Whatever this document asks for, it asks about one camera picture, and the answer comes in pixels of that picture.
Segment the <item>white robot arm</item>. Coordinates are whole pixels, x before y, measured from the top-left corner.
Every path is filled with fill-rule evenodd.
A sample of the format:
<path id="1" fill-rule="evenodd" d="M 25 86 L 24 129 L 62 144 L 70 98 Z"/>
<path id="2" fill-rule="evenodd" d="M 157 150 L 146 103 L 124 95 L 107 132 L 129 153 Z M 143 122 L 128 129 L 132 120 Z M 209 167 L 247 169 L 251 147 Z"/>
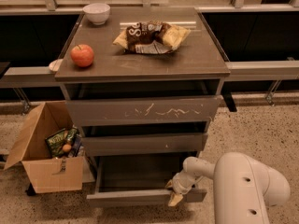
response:
<path id="1" fill-rule="evenodd" d="M 270 224 L 267 209 L 290 199 L 291 188 L 279 171 L 238 152 L 216 163 L 189 157 L 168 181 L 170 206 L 177 205 L 192 186 L 207 177 L 213 181 L 215 224 Z"/>

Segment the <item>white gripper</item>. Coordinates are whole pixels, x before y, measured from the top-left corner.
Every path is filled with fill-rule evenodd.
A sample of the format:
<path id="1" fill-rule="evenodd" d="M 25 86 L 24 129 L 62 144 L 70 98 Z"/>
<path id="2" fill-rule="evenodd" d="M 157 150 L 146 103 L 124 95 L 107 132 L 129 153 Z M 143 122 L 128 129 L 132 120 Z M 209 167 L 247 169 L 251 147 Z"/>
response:
<path id="1" fill-rule="evenodd" d="M 170 194 L 168 205 L 174 207 L 180 203 L 183 199 L 183 195 L 192 189 L 192 186 L 197 183 L 199 177 L 200 175 L 196 172 L 188 173 L 182 170 L 176 173 L 165 185 L 166 189 L 173 189 L 174 191 Z"/>

